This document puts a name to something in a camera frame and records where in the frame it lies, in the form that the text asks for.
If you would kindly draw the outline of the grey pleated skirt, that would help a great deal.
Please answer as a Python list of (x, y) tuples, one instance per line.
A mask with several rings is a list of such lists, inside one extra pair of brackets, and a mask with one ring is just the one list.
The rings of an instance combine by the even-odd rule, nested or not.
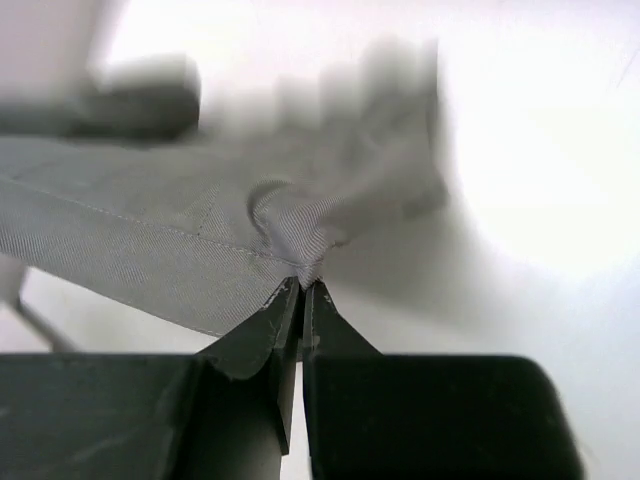
[(281, 282), (446, 200), (439, 52), (371, 46), (317, 85), (284, 83), (172, 141), (1, 134), (1, 251), (214, 336)]

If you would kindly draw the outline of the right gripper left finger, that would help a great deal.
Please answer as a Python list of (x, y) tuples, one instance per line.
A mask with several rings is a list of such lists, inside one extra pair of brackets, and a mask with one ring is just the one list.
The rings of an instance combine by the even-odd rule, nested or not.
[(5, 354), (5, 479), (276, 479), (290, 448), (300, 287), (198, 353)]

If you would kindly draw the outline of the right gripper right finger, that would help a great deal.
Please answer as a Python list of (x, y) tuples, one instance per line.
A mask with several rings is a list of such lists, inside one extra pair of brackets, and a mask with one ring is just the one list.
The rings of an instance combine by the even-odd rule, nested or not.
[(316, 479), (581, 479), (544, 370), (513, 355), (384, 354), (306, 293), (303, 397)]

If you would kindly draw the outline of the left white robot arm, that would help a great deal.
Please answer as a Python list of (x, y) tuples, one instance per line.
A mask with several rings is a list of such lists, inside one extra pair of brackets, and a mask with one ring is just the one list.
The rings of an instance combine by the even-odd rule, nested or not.
[(1, 95), (1, 134), (172, 141), (198, 128), (201, 78), (178, 56), (134, 60), (49, 98)]

